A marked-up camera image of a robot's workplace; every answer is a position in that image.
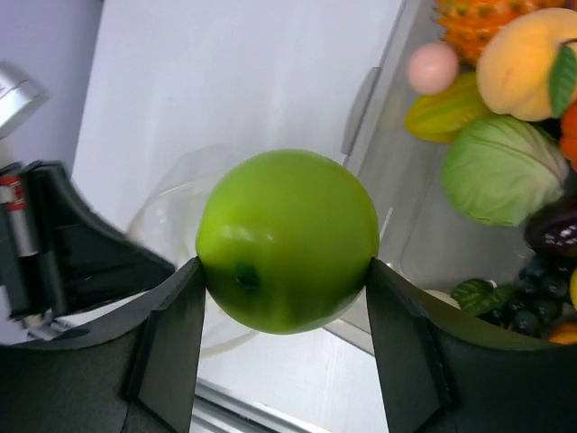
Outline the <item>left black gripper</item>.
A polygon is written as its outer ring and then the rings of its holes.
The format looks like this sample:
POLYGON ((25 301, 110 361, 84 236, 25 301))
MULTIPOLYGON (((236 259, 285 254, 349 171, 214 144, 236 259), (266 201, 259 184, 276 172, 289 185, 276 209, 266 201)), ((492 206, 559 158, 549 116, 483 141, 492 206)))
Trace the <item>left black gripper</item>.
POLYGON ((98 216, 60 162, 1 170, 1 281, 12 319, 97 309, 152 290, 174 271, 98 216))

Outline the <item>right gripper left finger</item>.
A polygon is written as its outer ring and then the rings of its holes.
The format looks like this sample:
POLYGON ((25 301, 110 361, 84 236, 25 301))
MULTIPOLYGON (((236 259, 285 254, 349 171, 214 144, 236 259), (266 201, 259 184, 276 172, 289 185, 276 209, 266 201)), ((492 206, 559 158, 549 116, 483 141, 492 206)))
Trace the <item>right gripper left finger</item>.
POLYGON ((188 432, 205 315, 195 258, 163 283, 169 293, 148 316, 126 389, 125 432, 188 432))

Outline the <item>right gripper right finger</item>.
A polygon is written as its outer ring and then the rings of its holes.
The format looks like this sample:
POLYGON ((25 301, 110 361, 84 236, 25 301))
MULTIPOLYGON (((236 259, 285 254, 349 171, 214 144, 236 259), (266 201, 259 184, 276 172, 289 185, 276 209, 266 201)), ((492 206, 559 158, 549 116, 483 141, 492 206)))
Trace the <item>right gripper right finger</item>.
POLYGON ((371 260, 366 279, 371 338, 389 431, 435 429, 452 397, 426 314, 410 300, 402 279, 371 260))

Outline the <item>clear zip top bag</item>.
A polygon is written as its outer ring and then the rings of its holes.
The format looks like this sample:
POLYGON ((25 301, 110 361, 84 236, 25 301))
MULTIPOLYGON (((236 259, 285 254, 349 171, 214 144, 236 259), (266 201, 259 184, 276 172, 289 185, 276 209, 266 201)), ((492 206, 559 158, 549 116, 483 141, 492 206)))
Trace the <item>clear zip top bag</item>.
MULTIPOLYGON (((129 238, 176 267, 184 265, 196 256, 195 237, 211 190, 230 169, 254 154, 213 144, 179 156, 128 225, 129 238)), ((230 352, 258 335, 229 318, 211 297, 206 298, 202 360, 230 352)))

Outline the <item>dark toy grape bunch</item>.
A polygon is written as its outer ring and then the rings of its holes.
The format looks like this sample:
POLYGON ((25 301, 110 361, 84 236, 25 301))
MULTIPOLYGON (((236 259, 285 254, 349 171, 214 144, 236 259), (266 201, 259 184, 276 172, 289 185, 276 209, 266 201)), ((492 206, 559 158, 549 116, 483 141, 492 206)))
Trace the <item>dark toy grape bunch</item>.
POLYGON ((459 283, 450 297, 458 307, 487 323, 525 336, 552 330, 570 301, 576 261, 535 255, 513 281, 498 285, 483 279, 459 283))

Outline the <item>green toy apple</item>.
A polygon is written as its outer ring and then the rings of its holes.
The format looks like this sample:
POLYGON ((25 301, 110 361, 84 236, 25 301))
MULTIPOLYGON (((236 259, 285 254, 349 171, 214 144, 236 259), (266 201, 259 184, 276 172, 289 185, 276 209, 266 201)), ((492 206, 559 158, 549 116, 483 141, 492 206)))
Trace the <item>green toy apple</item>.
POLYGON ((196 236, 206 288, 231 318, 278 335, 341 316, 380 247, 365 187, 315 152, 262 152, 212 189, 196 236))

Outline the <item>green toy cabbage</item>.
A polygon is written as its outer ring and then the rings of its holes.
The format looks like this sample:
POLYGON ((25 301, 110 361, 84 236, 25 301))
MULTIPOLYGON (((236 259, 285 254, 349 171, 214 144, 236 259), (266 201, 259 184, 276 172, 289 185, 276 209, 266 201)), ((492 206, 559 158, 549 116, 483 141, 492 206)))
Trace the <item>green toy cabbage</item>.
POLYGON ((450 205, 486 226, 519 226, 564 193, 569 167, 543 128, 509 115, 471 122, 445 154, 450 205))

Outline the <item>orange toy persimmon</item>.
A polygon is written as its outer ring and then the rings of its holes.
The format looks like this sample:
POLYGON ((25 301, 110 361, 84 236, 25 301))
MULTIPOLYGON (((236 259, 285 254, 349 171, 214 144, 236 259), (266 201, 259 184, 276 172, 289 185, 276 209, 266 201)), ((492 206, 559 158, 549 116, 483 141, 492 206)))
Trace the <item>orange toy persimmon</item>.
POLYGON ((577 168, 577 102, 574 101, 561 118, 559 148, 573 170, 577 168))

